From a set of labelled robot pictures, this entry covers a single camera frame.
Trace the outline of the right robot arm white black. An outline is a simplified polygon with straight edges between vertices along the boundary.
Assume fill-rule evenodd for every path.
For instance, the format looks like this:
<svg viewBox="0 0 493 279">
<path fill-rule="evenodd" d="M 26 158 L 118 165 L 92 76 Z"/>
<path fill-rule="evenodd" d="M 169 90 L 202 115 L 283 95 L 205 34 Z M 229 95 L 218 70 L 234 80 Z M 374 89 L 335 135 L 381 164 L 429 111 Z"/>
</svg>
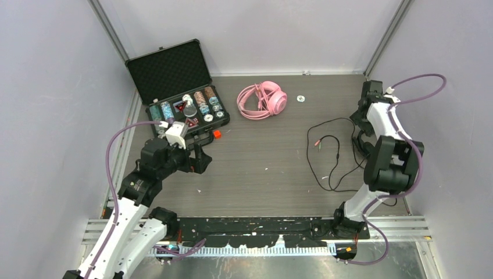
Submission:
<svg viewBox="0 0 493 279">
<path fill-rule="evenodd" d="M 365 81 L 358 109 L 351 120 L 361 134 L 376 136 L 375 145 L 355 142 L 367 153 L 363 185 L 334 212 L 332 232 L 338 238 L 352 238 L 367 228 L 368 215 L 381 203 L 405 195 L 419 180 L 424 153 L 422 142 L 414 141 L 404 131 L 396 113 L 398 99 L 392 89 L 383 91 L 381 81 Z"/>
</svg>

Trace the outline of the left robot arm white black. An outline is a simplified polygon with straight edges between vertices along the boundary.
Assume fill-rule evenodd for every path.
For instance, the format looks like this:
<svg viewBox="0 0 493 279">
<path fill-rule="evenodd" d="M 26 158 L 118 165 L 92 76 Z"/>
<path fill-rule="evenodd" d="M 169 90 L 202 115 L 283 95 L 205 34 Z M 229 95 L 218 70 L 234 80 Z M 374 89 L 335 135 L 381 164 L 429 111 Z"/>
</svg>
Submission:
<svg viewBox="0 0 493 279">
<path fill-rule="evenodd" d="M 191 150 L 166 139 L 149 139 L 135 169 L 123 179 L 112 218 L 85 261 L 64 278 L 130 278 L 160 240 L 173 240 L 179 231 L 175 212 L 156 207 L 132 237 L 137 224 L 162 190 L 162 181 L 177 171 L 202 174 L 212 158 L 200 144 Z"/>
</svg>

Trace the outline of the pink headphones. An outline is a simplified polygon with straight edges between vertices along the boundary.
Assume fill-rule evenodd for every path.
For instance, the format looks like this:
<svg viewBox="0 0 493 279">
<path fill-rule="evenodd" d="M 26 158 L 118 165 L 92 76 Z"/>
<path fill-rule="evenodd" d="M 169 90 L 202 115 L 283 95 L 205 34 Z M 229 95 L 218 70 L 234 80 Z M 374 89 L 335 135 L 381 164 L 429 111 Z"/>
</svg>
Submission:
<svg viewBox="0 0 493 279">
<path fill-rule="evenodd" d="M 257 110 L 245 107 L 251 96 L 258 99 Z M 279 115 L 287 105 L 287 94 L 272 81 L 264 81 L 244 88 L 237 96 L 237 108 L 242 116 L 249 120 L 263 120 Z"/>
</svg>

